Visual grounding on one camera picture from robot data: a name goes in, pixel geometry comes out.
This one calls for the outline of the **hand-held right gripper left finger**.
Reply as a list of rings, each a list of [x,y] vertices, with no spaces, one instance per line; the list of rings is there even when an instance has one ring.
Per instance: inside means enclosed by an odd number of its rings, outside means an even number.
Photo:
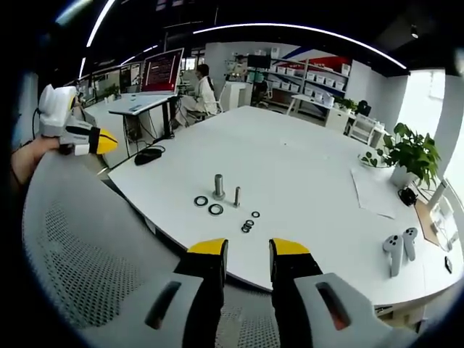
[[[224,303],[227,239],[188,249],[172,273],[123,301],[109,347],[213,347]]]

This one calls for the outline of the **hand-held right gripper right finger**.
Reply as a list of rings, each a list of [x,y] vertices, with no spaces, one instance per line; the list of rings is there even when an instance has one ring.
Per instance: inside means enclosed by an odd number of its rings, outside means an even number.
[[[394,328],[370,300],[334,273],[323,273],[309,249],[269,240],[272,304],[282,347],[410,347],[416,333]]]

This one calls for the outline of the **person's left hand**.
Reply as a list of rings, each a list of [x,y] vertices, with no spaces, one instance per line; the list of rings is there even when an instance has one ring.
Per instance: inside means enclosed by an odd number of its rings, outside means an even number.
[[[32,177],[45,153],[59,148],[58,138],[38,137],[20,147],[10,157],[10,174],[16,189],[24,186]]]

